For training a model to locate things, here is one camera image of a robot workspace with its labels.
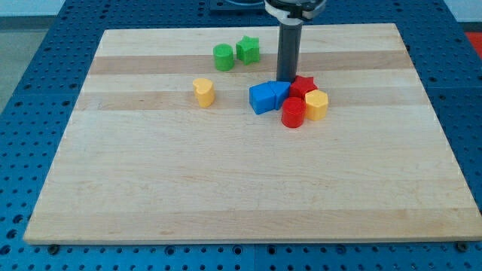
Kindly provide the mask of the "white black robot end effector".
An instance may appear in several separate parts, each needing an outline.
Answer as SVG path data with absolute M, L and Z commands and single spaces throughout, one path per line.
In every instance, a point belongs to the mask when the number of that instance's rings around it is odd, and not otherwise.
M 265 0 L 268 14 L 279 21 L 313 20 L 325 9 L 327 0 Z

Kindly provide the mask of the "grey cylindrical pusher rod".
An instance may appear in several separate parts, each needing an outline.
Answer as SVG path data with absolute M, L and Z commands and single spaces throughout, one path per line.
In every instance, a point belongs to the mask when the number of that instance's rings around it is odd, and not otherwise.
M 286 19 L 279 24 L 276 79 L 292 82 L 297 74 L 303 21 Z

